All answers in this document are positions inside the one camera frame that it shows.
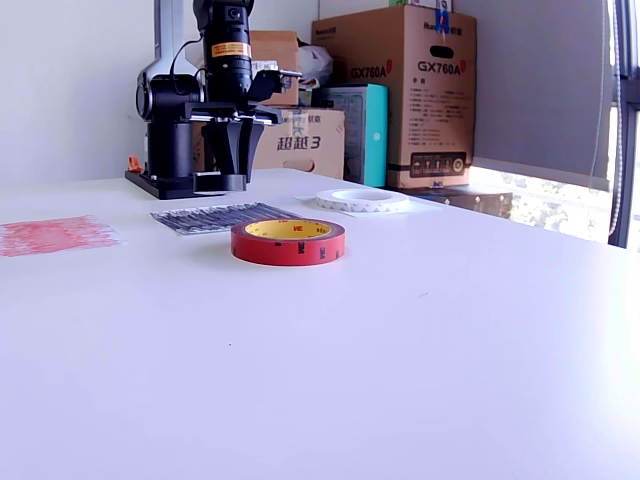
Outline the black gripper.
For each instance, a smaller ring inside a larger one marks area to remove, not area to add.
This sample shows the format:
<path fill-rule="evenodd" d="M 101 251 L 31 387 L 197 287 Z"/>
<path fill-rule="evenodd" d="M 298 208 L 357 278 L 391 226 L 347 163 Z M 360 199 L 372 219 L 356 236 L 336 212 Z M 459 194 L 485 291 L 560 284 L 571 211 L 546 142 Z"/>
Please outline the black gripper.
<path fill-rule="evenodd" d="M 255 76 L 230 70 L 206 73 L 203 86 L 203 100 L 183 103 L 183 119 L 210 121 L 202 128 L 204 171 L 239 174 L 249 183 L 263 124 L 281 123 L 281 110 L 263 104 L 281 92 L 281 71 L 260 70 Z"/>

